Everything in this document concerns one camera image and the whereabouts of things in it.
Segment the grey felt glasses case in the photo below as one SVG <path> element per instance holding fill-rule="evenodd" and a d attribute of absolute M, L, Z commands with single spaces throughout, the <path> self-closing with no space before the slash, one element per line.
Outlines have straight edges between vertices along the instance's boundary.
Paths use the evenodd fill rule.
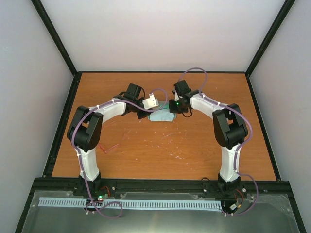
<path fill-rule="evenodd" d="M 160 108 L 162 107 L 160 110 L 152 112 L 149 116 L 148 116 L 148 120 L 151 122 L 173 122 L 176 118 L 176 114 L 175 113 L 171 113 L 169 110 L 169 103 L 165 103 L 165 101 L 160 101 L 159 102 L 159 106 L 156 107 Z"/>

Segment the light blue cleaning cloth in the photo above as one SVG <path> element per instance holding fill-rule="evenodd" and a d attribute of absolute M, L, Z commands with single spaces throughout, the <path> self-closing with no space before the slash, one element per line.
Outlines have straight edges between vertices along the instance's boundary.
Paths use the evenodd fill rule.
<path fill-rule="evenodd" d="M 154 112 L 149 115 L 149 120 L 152 122 L 172 122 L 176 115 L 170 112 Z"/>

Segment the red transparent sunglasses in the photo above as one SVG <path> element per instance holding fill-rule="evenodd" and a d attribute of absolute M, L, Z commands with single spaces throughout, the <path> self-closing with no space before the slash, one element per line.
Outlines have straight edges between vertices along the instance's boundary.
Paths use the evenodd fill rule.
<path fill-rule="evenodd" d="M 130 132 L 131 131 L 125 131 L 124 133 L 122 133 L 122 137 L 118 137 L 117 139 L 113 138 L 112 141 L 109 141 L 108 138 L 105 138 L 105 139 L 101 140 L 98 143 L 99 149 L 104 154 L 110 153 L 111 151 L 113 151 L 114 149 L 119 147 L 123 143 L 123 141 L 128 139 L 128 135 L 129 135 Z"/>

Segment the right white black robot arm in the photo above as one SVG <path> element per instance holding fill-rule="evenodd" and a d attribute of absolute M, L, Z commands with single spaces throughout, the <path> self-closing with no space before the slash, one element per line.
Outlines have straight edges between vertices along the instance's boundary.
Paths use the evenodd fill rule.
<path fill-rule="evenodd" d="M 191 90 L 185 80 L 174 84 L 174 99 L 169 101 L 171 113 L 184 114 L 197 110 L 213 120 L 214 135 L 221 146 L 222 164 L 218 174 L 218 190 L 229 196 L 238 188 L 240 150 L 248 129 L 237 104 L 225 105 L 208 98 L 198 90 Z"/>

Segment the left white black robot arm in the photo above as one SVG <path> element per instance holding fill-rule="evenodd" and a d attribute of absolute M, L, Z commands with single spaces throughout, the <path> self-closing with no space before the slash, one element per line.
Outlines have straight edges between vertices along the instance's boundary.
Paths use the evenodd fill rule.
<path fill-rule="evenodd" d="M 116 116 L 134 112 L 145 118 L 143 101 L 145 91 L 141 86 L 130 83 L 125 92 L 110 101 L 94 107 L 79 106 L 67 132 L 67 138 L 77 153 L 80 174 L 76 193 L 97 195 L 101 190 L 101 174 L 96 161 L 96 147 L 100 141 L 102 124 Z"/>

